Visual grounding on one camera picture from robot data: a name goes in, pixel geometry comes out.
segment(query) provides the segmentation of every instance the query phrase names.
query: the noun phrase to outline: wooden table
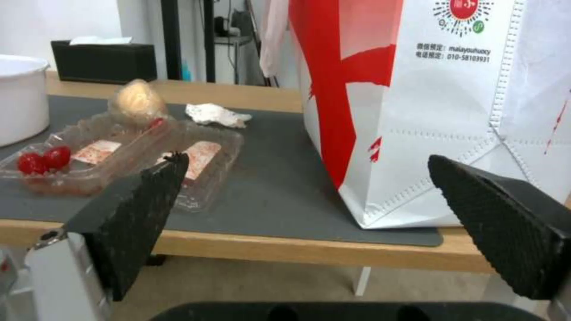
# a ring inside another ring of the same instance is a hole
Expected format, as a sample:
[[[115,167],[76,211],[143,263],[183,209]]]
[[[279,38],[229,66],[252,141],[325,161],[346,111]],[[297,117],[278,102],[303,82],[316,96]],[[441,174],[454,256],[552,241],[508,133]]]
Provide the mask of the wooden table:
[[[230,108],[301,112],[301,97],[296,90],[181,81],[156,81],[153,85],[168,103],[216,103]],[[117,89],[116,85],[61,82],[54,72],[48,72],[47,86],[50,95],[88,98],[108,98]],[[60,225],[0,220],[0,244],[27,247],[45,230]],[[441,246],[418,247],[165,230],[155,252],[208,258],[493,272],[463,228],[441,228],[440,232],[444,237]]]

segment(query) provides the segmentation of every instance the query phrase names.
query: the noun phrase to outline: pink label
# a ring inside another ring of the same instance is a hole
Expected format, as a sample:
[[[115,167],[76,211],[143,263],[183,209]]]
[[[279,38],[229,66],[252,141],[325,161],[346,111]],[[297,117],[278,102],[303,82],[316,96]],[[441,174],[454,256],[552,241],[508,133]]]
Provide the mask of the pink label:
[[[183,153],[188,155],[188,169],[185,177],[192,180],[197,179],[220,149],[222,149],[222,146],[218,143],[200,141],[185,150]],[[163,157],[169,155],[170,153],[163,153],[163,156],[157,160],[157,163],[162,162]]]
[[[80,162],[97,165],[103,162],[109,155],[113,154],[121,146],[120,143],[111,141],[96,141],[80,149],[71,156]]]

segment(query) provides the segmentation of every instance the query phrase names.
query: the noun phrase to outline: clear plastic tray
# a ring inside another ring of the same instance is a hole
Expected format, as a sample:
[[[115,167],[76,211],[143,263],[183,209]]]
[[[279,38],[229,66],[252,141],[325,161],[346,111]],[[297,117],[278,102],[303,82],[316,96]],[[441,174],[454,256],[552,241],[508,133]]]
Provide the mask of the clear plastic tray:
[[[191,155],[189,155],[189,171],[191,172],[187,172],[187,177],[185,177],[176,199],[176,205],[186,211],[199,212],[208,207],[214,199],[243,143],[244,138],[235,131],[200,126],[190,121],[179,121],[171,131],[169,142],[163,146],[161,153],[156,154],[153,162],[147,163],[147,166],[160,162],[164,153],[184,152],[192,148]],[[200,151],[198,146],[215,145],[219,146],[219,150],[208,154],[206,156],[207,162],[203,157],[204,155],[201,155],[202,162],[197,160],[197,155],[194,152]],[[198,163],[202,165],[199,166],[199,169],[202,170],[192,171],[193,164],[197,165]]]
[[[31,144],[0,162],[0,179],[8,184],[25,185],[41,194],[92,195],[113,179],[140,171],[148,155],[159,153],[168,142],[170,131],[178,123],[167,118],[160,126],[148,130],[145,127],[125,126],[116,123],[110,114],[103,113],[67,126],[63,131],[51,134],[43,143]],[[99,140],[121,145],[98,164],[71,160],[62,171],[44,175],[23,175],[17,169],[17,161],[24,153],[39,153],[56,146],[67,146],[71,153]]]

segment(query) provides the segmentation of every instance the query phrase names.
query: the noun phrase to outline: textured gripper pad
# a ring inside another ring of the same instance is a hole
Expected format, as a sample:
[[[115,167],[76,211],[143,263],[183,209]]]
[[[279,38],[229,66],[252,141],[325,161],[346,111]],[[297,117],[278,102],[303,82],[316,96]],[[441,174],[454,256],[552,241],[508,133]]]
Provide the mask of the textured gripper pad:
[[[428,167],[474,244],[513,291],[551,299],[571,264],[571,212],[522,180],[437,155]]]
[[[85,237],[101,284],[116,301],[135,282],[180,191],[188,156],[166,159],[114,181],[64,226]]]

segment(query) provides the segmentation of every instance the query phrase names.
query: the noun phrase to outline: plastic bag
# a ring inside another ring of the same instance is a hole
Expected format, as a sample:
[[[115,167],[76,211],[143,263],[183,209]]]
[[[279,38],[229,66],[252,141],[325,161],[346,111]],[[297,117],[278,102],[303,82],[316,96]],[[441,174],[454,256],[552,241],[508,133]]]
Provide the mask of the plastic bag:
[[[288,24],[289,0],[267,0],[262,25],[260,67],[265,77],[278,73],[280,47]]]
[[[117,122],[137,126],[148,126],[156,118],[168,117],[163,98],[142,79],[119,89],[109,99],[108,110]]]

